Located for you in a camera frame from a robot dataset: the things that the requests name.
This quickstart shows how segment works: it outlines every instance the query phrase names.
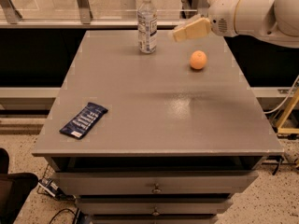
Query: drawer handle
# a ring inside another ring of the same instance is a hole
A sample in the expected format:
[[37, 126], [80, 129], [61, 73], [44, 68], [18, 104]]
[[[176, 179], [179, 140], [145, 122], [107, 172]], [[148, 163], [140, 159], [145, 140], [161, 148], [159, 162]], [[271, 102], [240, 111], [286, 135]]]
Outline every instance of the drawer handle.
[[160, 194], [162, 192], [161, 189], [159, 189], [159, 184], [155, 184], [155, 189], [151, 191], [153, 194]]
[[160, 213], [157, 211], [157, 207], [155, 207], [155, 209], [153, 210], [152, 215], [155, 217], [160, 215]]

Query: speckled floor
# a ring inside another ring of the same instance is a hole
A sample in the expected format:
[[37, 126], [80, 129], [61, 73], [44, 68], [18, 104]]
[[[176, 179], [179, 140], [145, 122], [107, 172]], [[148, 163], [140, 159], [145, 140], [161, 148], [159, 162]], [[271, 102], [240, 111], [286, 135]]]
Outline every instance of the speckled floor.
[[[32, 127], [17, 129], [18, 127], [20, 124], [15, 126], [16, 129], [12, 129], [15, 132], [2, 131], [0, 136], [0, 147], [5, 148], [10, 155], [9, 171], [32, 172], [41, 178], [47, 163], [43, 158], [34, 158], [31, 155], [37, 139], [38, 125], [36, 130]], [[280, 139], [280, 142], [289, 162], [299, 158], [299, 140]], [[277, 174], [272, 175], [274, 169], [273, 165], [260, 166], [257, 170], [258, 179], [243, 193], [233, 196], [234, 204], [224, 214], [219, 215], [217, 224], [299, 224], [299, 171], [293, 166], [282, 165]], [[73, 202], [55, 201], [49, 196], [37, 194], [35, 188], [15, 223], [47, 224], [64, 208], [76, 210]], [[69, 212], [62, 212], [52, 223], [72, 223], [73, 217]]]

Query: packaged candy bar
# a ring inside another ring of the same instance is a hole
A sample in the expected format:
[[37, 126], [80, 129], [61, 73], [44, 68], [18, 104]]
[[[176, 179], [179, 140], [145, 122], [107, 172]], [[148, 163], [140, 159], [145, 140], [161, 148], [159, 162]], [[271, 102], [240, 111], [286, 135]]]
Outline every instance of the packaged candy bar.
[[94, 103], [87, 105], [59, 132], [81, 139], [108, 110]]

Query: white robotic arm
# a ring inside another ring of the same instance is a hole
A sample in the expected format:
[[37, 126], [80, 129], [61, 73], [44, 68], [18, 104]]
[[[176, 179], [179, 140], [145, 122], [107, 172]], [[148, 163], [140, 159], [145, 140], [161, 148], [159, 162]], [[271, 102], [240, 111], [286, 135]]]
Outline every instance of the white robotic arm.
[[299, 48], [299, 0], [207, 0], [208, 18], [194, 16], [172, 31], [176, 41], [216, 35], [251, 35], [264, 42]]

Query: clear bottle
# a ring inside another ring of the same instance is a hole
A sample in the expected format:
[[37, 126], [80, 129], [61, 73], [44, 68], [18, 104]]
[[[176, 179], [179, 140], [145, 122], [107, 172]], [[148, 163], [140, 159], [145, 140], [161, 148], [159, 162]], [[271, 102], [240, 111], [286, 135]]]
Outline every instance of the clear bottle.
[[152, 53], [157, 46], [157, 9], [151, 0], [142, 0], [137, 11], [138, 44], [144, 53]]

